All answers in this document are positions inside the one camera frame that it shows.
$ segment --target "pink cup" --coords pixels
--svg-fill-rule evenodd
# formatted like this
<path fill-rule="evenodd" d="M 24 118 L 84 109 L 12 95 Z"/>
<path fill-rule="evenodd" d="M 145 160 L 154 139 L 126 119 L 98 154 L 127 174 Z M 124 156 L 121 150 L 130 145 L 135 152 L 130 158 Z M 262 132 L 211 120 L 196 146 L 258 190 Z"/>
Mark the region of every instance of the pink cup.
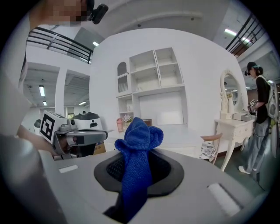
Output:
<path fill-rule="evenodd" d="M 117 126 L 118 126 L 118 131 L 123 132 L 123 120 L 121 118 L 117 119 Z"/>

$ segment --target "cardboard box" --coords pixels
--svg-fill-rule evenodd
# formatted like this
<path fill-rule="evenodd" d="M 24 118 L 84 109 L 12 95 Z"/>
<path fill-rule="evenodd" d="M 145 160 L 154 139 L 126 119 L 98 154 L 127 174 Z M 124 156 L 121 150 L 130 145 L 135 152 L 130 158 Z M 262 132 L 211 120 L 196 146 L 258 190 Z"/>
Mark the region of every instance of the cardboard box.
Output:
<path fill-rule="evenodd" d="M 104 152 L 106 152 L 104 142 L 96 143 L 95 151 L 94 151 L 93 155 L 97 155 L 97 154 L 104 153 Z"/>

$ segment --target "black railing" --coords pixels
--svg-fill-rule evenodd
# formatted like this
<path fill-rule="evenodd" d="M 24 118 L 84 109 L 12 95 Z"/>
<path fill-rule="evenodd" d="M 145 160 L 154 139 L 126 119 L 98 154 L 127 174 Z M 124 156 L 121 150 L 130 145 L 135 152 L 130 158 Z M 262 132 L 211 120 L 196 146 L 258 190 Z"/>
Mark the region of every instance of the black railing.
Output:
<path fill-rule="evenodd" d="M 41 27 L 36 27 L 30 31 L 27 42 L 47 46 L 47 49 L 56 52 L 67 52 L 67 54 L 71 54 L 71 56 L 79 60 L 82 59 L 82 61 L 88 64 L 90 63 L 91 54 L 93 53 L 93 50 L 77 41 Z"/>
<path fill-rule="evenodd" d="M 226 47 L 226 50 L 238 57 L 260 39 L 265 32 L 257 18 L 250 14 L 240 31 Z"/>

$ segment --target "person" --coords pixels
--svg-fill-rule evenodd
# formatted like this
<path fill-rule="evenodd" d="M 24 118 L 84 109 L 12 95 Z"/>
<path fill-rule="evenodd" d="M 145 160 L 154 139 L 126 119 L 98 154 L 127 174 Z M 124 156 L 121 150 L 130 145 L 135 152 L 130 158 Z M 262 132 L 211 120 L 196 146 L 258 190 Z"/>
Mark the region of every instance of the person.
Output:
<path fill-rule="evenodd" d="M 257 111 L 257 119 L 254 123 L 253 136 L 250 137 L 245 148 L 245 151 L 248 152 L 245 165 L 239 166 L 238 169 L 242 173 L 250 174 L 252 170 L 256 171 L 259 167 L 269 137 L 270 117 L 267 113 L 266 103 L 269 98 L 270 86 L 266 80 L 258 77 L 263 74 L 263 68 L 255 62 L 248 63 L 247 72 L 255 79 L 257 85 L 258 102 L 253 106 L 253 109 Z"/>
<path fill-rule="evenodd" d="M 39 25 L 77 22 L 86 13 L 86 0 L 41 0 L 15 28 L 0 57 L 0 91 L 1 95 L 5 95 L 0 99 L 0 134 L 17 135 L 29 140 L 36 149 L 56 155 L 52 145 L 43 137 L 29 132 L 21 125 L 31 106 L 23 95 L 23 82 L 27 73 L 26 40 L 29 32 Z M 62 139 L 61 144 L 67 147 L 66 139 Z"/>

